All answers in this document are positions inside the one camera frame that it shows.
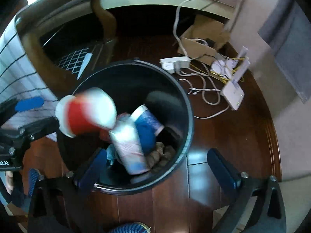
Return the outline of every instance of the bolt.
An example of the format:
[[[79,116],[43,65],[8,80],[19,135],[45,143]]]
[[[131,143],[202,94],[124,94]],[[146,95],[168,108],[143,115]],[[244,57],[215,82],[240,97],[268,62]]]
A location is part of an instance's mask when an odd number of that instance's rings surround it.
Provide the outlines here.
[[[42,181],[42,180],[44,180],[45,179],[45,176],[44,175],[39,175],[39,177],[38,177],[38,180],[39,181]]]
[[[13,155],[14,152],[15,152],[15,148],[14,148],[14,147],[11,147],[11,148],[9,149],[9,153],[10,153],[11,155]]]
[[[248,173],[247,172],[241,172],[241,177],[243,179],[247,179],[248,178]]]
[[[270,180],[272,180],[273,182],[275,182],[275,181],[276,181],[276,177],[275,177],[274,175],[271,175],[271,176],[270,176]]]
[[[69,171],[66,173],[67,178],[71,178],[73,176],[73,171]]]

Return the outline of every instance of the wooden floor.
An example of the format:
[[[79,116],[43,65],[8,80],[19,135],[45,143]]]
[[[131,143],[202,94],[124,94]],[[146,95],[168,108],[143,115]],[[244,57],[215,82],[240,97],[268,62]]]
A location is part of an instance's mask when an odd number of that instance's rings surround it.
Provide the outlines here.
[[[160,58],[177,55],[173,43],[171,36],[119,38],[114,59],[139,57],[157,64]],[[189,80],[194,87],[202,86],[199,77]],[[254,177],[274,174],[280,179],[277,140],[267,105],[250,72],[240,85],[245,98],[238,111],[228,110],[209,120],[195,119],[195,135],[187,158],[167,180],[130,196],[99,192],[90,195],[88,207],[104,229],[126,222],[143,222],[156,233],[210,232],[212,211],[228,203],[206,162],[210,148],[218,148],[240,171]],[[216,96],[206,93],[206,98],[214,101]],[[190,100],[195,115],[200,117],[227,106],[223,99],[218,106],[207,105],[200,95],[190,96]],[[47,138],[32,143],[24,164],[25,180],[29,167],[39,168],[48,177],[60,176],[64,169],[56,143]]]

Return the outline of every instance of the black trash can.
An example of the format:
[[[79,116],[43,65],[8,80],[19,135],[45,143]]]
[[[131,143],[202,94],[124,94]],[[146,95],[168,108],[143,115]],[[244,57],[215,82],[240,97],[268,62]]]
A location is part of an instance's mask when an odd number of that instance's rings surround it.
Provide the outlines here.
[[[171,131],[176,141],[175,156],[159,172],[140,176],[129,175],[124,166],[114,163],[102,172],[95,188],[108,194],[134,194],[158,184],[178,167],[187,153],[193,137],[193,114],[189,99],[179,83],[166,71],[146,62],[112,63],[94,73],[74,91],[74,94],[98,87],[114,100],[117,114],[132,113],[145,104],[155,117]],[[75,170],[93,154],[97,147],[108,144],[98,134],[69,138],[57,132],[60,154],[69,170]]]

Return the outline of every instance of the blue shoe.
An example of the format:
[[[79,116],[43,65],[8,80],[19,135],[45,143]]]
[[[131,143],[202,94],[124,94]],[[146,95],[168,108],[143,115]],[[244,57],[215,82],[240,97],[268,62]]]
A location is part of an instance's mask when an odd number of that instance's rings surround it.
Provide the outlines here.
[[[38,169],[30,168],[28,171],[28,183],[29,183],[29,190],[28,190],[28,197],[32,197],[32,193],[35,189],[35,184],[40,176],[40,172]]]
[[[109,233],[150,233],[150,228],[143,223],[127,223],[116,227]]]

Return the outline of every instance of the paper cup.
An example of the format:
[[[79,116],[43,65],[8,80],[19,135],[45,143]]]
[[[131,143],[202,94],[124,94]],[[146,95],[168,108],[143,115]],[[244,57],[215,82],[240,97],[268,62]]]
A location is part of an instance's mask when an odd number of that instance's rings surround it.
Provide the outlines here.
[[[90,89],[75,96],[65,96],[56,106],[59,129],[68,137],[110,130],[117,111],[111,97],[101,89]]]

